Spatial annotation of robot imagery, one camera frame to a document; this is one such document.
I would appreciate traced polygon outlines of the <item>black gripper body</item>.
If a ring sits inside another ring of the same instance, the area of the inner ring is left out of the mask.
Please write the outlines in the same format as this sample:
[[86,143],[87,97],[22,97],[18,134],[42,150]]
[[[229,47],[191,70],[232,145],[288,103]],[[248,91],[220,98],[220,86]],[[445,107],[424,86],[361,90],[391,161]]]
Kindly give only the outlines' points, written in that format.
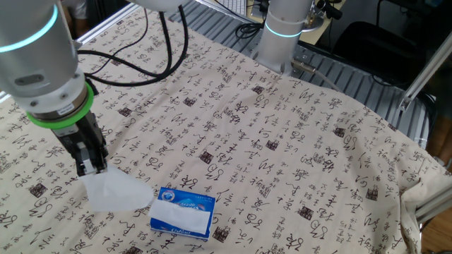
[[74,159],[81,158],[79,143],[86,146],[91,159],[106,157],[106,141],[91,111],[75,124],[52,132]]

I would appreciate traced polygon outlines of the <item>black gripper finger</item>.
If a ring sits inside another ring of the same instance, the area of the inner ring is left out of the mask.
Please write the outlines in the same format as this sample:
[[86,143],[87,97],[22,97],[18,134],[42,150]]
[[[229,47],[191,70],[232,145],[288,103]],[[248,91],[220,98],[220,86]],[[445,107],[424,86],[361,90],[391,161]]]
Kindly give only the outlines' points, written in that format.
[[77,144],[81,159],[78,160],[78,175],[85,176],[93,172],[93,165],[90,161],[90,154],[84,143]]
[[86,150],[88,158],[86,159],[86,173],[99,174],[107,168],[106,157],[108,155],[105,144],[87,143]]

